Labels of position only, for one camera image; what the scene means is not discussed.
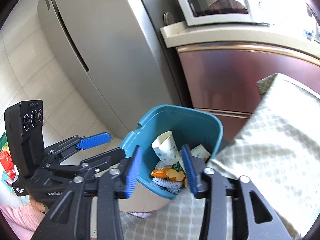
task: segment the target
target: screw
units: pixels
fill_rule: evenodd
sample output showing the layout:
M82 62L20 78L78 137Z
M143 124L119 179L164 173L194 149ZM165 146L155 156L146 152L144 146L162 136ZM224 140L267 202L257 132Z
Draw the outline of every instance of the screw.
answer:
M84 178L81 177L81 176L76 176L76 177L73 179L73 181L74 181L75 183L81 183L81 182L84 181Z
M241 176L239 179L243 183L248 183L250 181L249 177L247 176Z
M113 168L113 169L111 169L111 170L109 171L109 173L112 174L112 175L117 175L117 174L120 173L120 170L117 169L117 168Z
M212 175L212 174L214 174L214 169L212 169L212 168L205 168L205 169L204 169L204 173L205 173L205 174L208 174L208 175Z

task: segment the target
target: red package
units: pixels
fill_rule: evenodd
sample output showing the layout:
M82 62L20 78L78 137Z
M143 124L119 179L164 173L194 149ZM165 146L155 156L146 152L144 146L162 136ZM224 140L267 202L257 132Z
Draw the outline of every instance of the red package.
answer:
M16 171L14 169L11 156L7 151L1 151L0 152L0 162L1 162L5 172L10 177L10 179L13 180L14 177L16 176Z

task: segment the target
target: trash can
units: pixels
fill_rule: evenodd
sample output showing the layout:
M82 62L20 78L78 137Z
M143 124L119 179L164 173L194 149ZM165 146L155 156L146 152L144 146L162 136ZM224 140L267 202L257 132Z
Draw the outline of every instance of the trash can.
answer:
M178 150L184 144L191 149L202 144L213 158L220 146L223 127L212 114L182 106L160 105L147 112L138 122L136 130L130 131L123 139L119 147L124 149L126 157L132 156L136 145L142 149L138 181L157 195L172 199L176 195L156 185L151 177L151 171L159 161L151 144L160 134L169 130L173 133Z

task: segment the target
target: tile floor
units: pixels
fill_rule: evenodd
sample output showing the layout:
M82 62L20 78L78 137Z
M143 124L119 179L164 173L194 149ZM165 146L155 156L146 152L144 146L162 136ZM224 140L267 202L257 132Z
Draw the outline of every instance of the tile floor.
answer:
M36 7L38 0L20 0L0 30L0 133L4 129L4 110L23 100L44 102L44 145L48 146L73 135L90 136L107 127L89 108L63 72L44 36ZM79 151L64 164L113 149L121 142L113 137L107 145ZM0 203L19 205L14 193L6 195L0 188ZM168 203L137 184L129 200L120 200L123 211L157 210ZM96 236L97 198L92 201L91 235Z

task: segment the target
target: camera lens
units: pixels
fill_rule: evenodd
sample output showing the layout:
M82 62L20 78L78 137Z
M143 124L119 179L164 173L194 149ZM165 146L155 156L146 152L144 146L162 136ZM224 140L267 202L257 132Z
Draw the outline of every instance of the camera lens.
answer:
M39 122L42 122L42 110L39 109L39 112L38 112L38 120Z
M38 122L38 115L37 115L37 111L33 110L31 113L31 124L33 127L36 127Z
M23 127L26 131L29 130L29 127L30 127L30 118L29 118L29 115L26 114L23 118Z

